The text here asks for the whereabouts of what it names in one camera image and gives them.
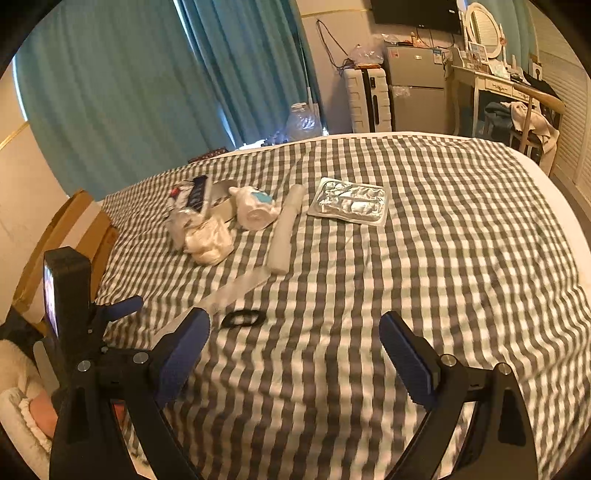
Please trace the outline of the person's left hand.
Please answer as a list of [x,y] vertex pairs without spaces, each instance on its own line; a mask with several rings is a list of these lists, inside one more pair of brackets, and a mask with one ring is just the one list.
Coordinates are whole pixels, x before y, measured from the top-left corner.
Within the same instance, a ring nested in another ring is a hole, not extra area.
[[52,439],[55,434],[58,415],[53,407],[51,397],[42,390],[29,402],[28,411],[32,419],[32,430]]

